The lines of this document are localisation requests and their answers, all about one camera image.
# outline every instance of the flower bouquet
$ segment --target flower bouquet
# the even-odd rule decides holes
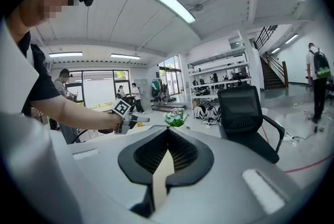
[[[172,112],[163,114],[167,125],[176,127],[182,126],[188,117],[189,115],[184,112],[183,108],[174,108]]]

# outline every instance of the red line on floor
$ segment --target red line on floor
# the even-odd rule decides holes
[[[263,128],[263,126],[261,126],[261,127],[263,129],[263,132],[265,133],[266,141],[267,141],[267,143],[269,143],[269,140],[268,140],[268,137],[267,137],[267,133],[266,133],[265,129]]]
[[[326,158],[320,160],[320,161],[317,161],[315,163],[312,163],[312,164],[309,164],[308,166],[305,166],[305,167],[302,167],[302,168],[296,168],[296,169],[291,169],[291,170],[288,170],[288,171],[285,171],[285,173],[291,173],[291,172],[297,172],[297,171],[301,171],[301,170],[304,170],[304,169],[307,169],[307,168],[311,168],[311,167],[314,167],[316,166],[317,164],[320,164],[326,160],[328,160],[329,158],[331,158],[334,154],[331,154],[329,156],[327,156]]]

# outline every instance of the black t-shirt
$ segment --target black t-shirt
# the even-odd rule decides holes
[[[27,57],[27,50],[30,45],[30,32],[26,33],[26,35],[17,43],[22,54]],[[35,44],[31,44],[31,51],[33,55],[34,68],[38,72],[39,77],[35,84],[33,85],[25,105],[23,106],[22,113],[27,116],[31,116],[30,102],[31,101],[39,101],[46,100],[50,98],[54,98],[59,96],[59,92],[56,90],[53,82],[51,80],[51,76],[47,74],[47,70],[43,65],[45,61],[44,53],[39,49],[39,47]]]

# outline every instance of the office chair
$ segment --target office chair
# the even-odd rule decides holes
[[[284,128],[268,116],[262,115],[256,87],[241,86],[220,90],[218,99],[221,109],[221,137],[242,144],[269,162],[277,163],[277,152],[284,137]],[[257,133],[263,119],[278,130],[280,139],[276,150]]]

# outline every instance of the black mesh chair back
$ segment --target black mesh chair back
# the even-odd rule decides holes
[[[263,122],[255,86],[240,86],[218,91],[221,124],[227,135],[257,132]]]

